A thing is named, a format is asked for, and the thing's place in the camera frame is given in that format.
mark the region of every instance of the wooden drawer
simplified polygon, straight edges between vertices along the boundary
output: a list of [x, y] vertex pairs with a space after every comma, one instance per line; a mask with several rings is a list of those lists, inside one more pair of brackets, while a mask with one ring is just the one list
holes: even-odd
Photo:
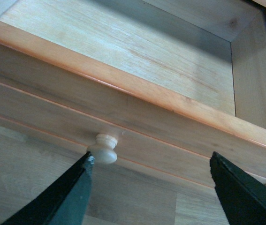
[[20, 0], [0, 20], [1, 126], [76, 154], [108, 133], [117, 165], [179, 185], [213, 188], [217, 151], [266, 184], [260, 8]]

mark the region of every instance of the wooden knob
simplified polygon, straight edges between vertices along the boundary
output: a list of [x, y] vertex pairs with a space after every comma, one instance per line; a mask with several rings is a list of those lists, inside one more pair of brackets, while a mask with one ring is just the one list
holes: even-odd
[[111, 164], [117, 160], [117, 154], [114, 151], [117, 142], [113, 136], [98, 134], [96, 144], [88, 146], [87, 151], [92, 153], [95, 163]]

